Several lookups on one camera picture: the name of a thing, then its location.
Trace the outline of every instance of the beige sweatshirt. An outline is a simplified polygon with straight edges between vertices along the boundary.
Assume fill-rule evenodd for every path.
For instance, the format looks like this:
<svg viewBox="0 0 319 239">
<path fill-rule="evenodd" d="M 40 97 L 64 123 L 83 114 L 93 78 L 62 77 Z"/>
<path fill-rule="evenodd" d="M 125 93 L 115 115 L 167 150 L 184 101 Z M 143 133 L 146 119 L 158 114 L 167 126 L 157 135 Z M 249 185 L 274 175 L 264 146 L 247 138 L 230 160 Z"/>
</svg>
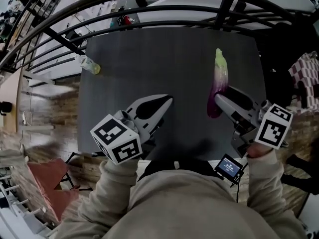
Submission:
<svg viewBox="0 0 319 239">
<path fill-rule="evenodd" d="M 57 239 L 305 239 L 300 222 L 285 211 L 274 151 L 248 159 L 248 206 L 229 186 L 186 170 L 157 172 L 136 183 L 137 160 L 102 162 L 96 190 L 65 220 Z"/>
</svg>

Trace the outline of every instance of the plastic bottle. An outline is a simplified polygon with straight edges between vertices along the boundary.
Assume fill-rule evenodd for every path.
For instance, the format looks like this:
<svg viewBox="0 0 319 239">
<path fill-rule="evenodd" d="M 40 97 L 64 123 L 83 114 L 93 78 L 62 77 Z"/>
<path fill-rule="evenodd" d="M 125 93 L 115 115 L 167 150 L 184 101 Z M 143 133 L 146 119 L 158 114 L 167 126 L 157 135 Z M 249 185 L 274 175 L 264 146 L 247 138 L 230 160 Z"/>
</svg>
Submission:
<svg viewBox="0 0 319 239">
<path fill-rule="evenodd" d="M 75 59 L 80 63 L 80 67 L 92 74 L 98 74 L 101 71 L 101 66 L 86 55 L 75 55 Z"/>
</svg>

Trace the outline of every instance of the display screen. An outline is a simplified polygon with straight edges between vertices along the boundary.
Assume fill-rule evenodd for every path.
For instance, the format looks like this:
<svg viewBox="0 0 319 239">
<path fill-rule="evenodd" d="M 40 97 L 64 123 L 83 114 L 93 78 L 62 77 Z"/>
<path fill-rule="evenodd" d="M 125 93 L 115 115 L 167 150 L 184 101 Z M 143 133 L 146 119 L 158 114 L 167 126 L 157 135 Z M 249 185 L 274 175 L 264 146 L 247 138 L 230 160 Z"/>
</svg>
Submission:
<svg viewBox="0 0 319 239">
<path fill-rule="evenodd" d="M 228 158 L 224 158 L 218 165 L 220 169 L 228 173 L 231 177 L 235 177 L 240 167 L 231 162 Z"/>
</svg>

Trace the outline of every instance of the pink and white checkered pattern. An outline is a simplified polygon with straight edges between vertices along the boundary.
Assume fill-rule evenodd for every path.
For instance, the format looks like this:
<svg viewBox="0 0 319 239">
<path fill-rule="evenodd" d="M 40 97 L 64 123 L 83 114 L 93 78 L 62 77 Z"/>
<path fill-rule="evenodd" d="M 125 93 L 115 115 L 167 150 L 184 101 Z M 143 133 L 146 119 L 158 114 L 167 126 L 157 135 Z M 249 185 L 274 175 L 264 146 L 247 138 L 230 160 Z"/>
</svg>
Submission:
<svg viewBox="0 0 319 239">
<path fill-rule="evenodd" d="M 303 109 L 300 97 L 297 97 L 297 103 L 289 106 L 293 112 L 302 114 L 307 111 L 319 111 L 319 99 L 314 98 L 313 85 L 319 84 L 319 61 L 316 58 L 310 58 L 308 54 L 302 55 L 297 62 L 289 69 L 289 73 L 293 78 L 294 86 L 297 89 L 298 81 L 302 81 L 307 91 L 308 107 Z"/>
</svg>

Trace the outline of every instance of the hand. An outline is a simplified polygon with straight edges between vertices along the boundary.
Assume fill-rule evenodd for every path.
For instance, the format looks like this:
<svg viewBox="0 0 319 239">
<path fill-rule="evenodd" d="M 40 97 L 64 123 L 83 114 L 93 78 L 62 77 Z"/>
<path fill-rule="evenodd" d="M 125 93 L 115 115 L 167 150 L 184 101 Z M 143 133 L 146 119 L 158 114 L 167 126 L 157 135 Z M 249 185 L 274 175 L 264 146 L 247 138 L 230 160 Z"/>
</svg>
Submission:
<svg viewBox="0 0 319 239">
<path fill-rule="evenodd" d="M 247 153 L 250 158 L 257 158 L 267 155 L 272 151 L 271 147 L 263 145 L 261 143 L 253 143 L 247 148 Z"/>
</svg>

